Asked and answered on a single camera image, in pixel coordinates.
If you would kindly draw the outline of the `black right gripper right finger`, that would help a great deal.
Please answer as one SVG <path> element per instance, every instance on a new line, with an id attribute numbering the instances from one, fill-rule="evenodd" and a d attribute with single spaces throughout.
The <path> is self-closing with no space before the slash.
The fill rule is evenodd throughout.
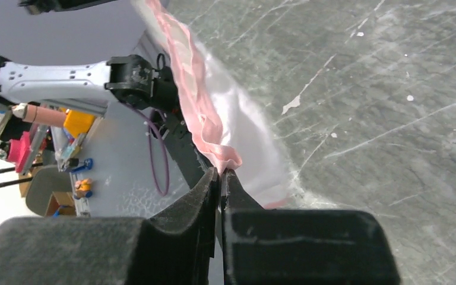
<path id="1" fill-rule="evenodd" d="M 382 226 L 360 210 L 266 210 L 221 176 L 226 284 L 399 284 Z"/>

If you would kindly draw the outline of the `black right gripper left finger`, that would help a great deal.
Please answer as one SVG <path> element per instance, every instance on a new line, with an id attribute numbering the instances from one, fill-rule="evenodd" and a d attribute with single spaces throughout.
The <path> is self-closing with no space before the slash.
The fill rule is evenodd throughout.
<path id="1" fill-rule="evenodd" d="M 210 168 L 151 218 L 13 218 L 0 284 L 207 284 L 219 176 Z"/>

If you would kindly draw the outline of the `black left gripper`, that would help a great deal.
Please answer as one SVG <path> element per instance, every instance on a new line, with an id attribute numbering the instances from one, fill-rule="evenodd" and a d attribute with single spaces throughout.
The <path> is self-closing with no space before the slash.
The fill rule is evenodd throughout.
<path id="1" fill-rule="evenodd" d="M 103 5 L 114 0 L 21 0 L 19 7 L 23 7 L 31 15 L 48 12 L 67 12 L 82 10 Z"/>

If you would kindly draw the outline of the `white pink-trimmed underwear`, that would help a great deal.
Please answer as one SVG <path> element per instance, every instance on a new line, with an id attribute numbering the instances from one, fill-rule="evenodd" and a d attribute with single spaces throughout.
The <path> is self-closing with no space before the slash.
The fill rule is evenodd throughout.
<path id="1" fill-rule="evenodd" d="M 149 36 L 169 55 L 185 123 L 199 152 L 218 170 L 233 169 L 264 208 L 290 197 L 290 172 L 281 147 L 247 91 L 159 1 L 134 1 Z"/>

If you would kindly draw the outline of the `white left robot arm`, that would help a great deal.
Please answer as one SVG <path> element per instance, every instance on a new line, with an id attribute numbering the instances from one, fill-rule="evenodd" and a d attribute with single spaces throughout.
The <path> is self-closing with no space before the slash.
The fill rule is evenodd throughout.
<path id="1" fill-rule="evenodd" d="M 0 111 L 30 102 L 176 110 L 170 68 L 132 53 L 149 30 L 132 1 L 0 1 Z"/>

